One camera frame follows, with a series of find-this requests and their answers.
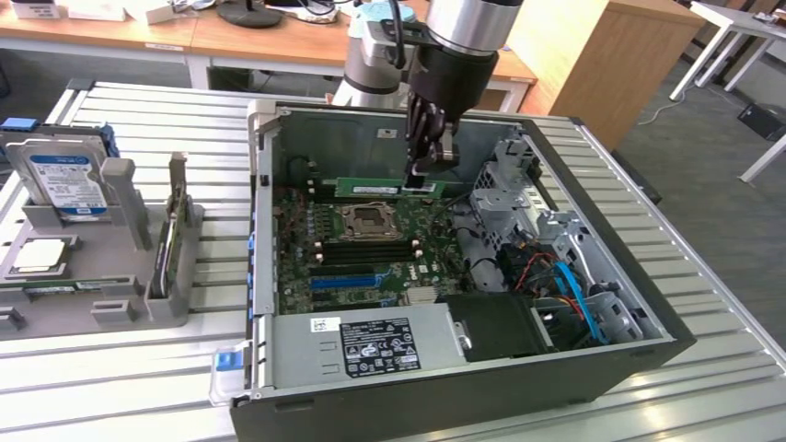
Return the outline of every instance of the motherboard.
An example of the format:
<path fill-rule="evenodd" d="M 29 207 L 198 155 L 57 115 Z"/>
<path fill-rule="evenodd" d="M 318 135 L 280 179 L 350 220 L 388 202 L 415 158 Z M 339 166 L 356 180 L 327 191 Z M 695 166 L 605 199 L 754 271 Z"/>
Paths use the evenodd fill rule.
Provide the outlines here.
<path fill-rule="evenodd" d="M 282 314 L 434 303 L 470 287 L 443 184 L 412 193 L 387 181 L 276 192 Z"/>

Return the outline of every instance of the green ram stick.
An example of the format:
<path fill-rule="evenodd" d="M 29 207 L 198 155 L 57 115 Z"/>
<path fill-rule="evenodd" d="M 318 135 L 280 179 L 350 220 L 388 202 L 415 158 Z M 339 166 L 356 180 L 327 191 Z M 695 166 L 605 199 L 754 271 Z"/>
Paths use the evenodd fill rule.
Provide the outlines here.
<path fill-rule="evenodd" d="M 339 178 L 335 185 L 336 197 L 362 198 L 431 198 L 442 197 L 444 191 L 443 181 L 430 181 L 420 191 L 410 191 L 402 188 L 402 180 L 382 178 Z"/>

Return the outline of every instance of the blue pcie slot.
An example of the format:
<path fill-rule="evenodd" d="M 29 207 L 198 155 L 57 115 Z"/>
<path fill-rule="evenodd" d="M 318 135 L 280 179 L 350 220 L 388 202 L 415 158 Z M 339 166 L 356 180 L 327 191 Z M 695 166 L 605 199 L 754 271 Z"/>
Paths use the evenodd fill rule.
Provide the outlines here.
<path fill-rule="evenodd" d="M 331 288 L 375 287 L 376 285 L 378 279 L 375 275 L 311 280 L 312 290 L 326 290 Z"/>

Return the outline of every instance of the wooden cabinet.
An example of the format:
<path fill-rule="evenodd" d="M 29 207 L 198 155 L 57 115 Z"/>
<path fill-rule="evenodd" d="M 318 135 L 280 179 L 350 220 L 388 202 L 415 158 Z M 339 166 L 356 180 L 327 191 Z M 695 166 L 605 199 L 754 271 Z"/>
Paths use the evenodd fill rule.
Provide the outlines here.
<path fill-rule="evenodd" d="M 508 45 L 538 82 L 519 111 L 579 117 L 607 149 L 703 24 L 671 0 L 527 0 Z"/>

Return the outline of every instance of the blue clip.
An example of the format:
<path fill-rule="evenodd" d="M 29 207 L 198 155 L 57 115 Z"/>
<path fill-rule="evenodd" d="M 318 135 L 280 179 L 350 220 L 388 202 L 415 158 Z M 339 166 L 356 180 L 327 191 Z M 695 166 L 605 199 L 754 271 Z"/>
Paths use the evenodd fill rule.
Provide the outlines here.
<path fill-rule="evenodd" d="M 216 371 L 234 371 L 243 369 L 243 352 L 219 353 L 216 357 Z"/>
<path fill-rule="evenodd" d="M 35 118 L 8 118 L 0 125 L 0 129 L 7 131 L 33 132 L 39 120 Z"/>

